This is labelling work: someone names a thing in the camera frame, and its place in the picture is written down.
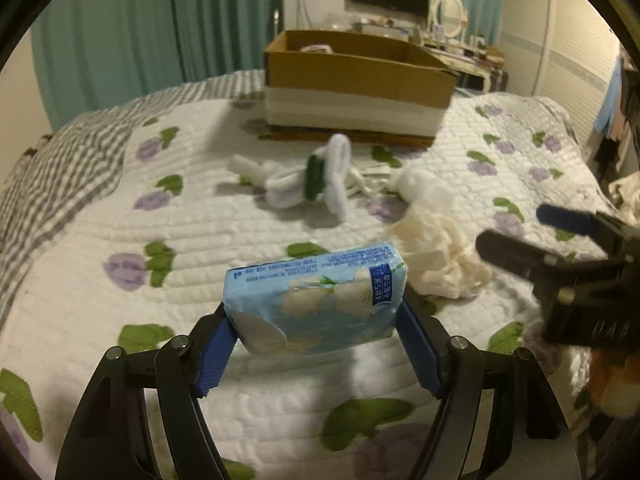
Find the person's right hand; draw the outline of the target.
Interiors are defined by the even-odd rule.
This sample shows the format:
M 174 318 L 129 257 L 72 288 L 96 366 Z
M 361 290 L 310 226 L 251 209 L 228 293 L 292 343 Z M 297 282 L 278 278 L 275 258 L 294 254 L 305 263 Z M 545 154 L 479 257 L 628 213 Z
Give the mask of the person's right hand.
M 639 411 L 639 353 L 593 349 L 588 392 L 596 408 L 612 418 L 631 419 Z

